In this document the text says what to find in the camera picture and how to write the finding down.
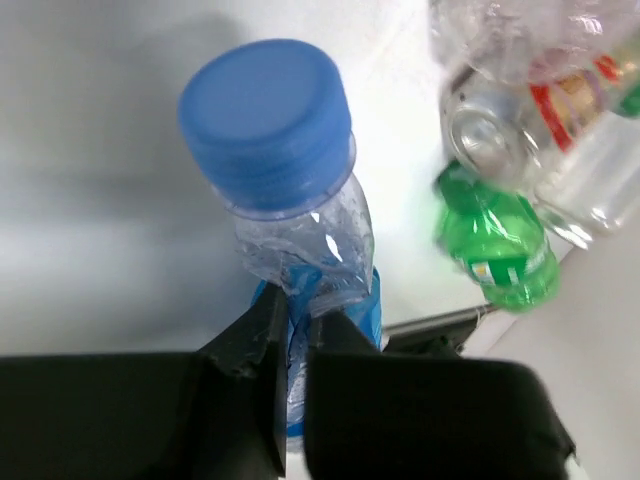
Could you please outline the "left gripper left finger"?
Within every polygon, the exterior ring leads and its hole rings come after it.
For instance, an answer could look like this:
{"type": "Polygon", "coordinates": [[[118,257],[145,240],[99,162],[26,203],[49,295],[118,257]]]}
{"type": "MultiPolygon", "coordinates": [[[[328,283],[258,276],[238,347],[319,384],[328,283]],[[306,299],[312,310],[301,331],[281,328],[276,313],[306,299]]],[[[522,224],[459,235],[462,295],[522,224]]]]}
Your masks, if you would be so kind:
{"type": "Polygon", "coordinates": [[[267,285],[194,352],[3,358],[2,477],[283,476],[287,323],[267,285]]]}

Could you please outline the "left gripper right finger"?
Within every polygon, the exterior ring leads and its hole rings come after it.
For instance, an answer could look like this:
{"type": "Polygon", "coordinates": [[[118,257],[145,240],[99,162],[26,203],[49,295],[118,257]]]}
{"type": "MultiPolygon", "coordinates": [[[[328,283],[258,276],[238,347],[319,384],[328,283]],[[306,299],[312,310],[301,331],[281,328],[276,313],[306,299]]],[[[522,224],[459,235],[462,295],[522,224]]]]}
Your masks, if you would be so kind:
{"type": "Polygon", "coordinates": [[[304,453],[314,479],[565,479],[573,450],[522,364],[381,352],[343,314],[312,323],[304,453]]]}

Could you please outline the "blue label water bottle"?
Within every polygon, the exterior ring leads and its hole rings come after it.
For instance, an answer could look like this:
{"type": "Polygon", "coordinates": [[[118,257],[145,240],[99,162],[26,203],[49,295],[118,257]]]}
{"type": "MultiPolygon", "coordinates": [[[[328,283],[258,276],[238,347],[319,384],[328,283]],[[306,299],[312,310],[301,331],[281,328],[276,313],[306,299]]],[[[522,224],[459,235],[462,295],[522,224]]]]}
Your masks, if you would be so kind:
{"type": "Polygon", "coordinates": [[[372,221],[339,70],[301,40],[248,43],[191,78],[177,117],[233,217],[246,269],[287,296],[287,447],[298,452],[312,320],[343,313],[381,342],[372,221]]]}

